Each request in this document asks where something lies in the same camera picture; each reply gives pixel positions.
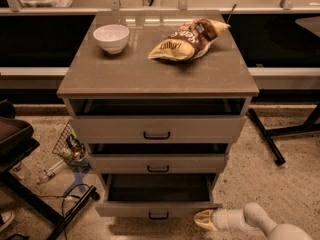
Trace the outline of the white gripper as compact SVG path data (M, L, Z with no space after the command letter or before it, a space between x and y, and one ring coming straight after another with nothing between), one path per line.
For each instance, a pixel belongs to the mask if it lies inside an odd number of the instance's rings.
M221 231L242 230L246 225L242 209L219 208L214 212L207 209L194 216L197 226L213 231L214 226Z

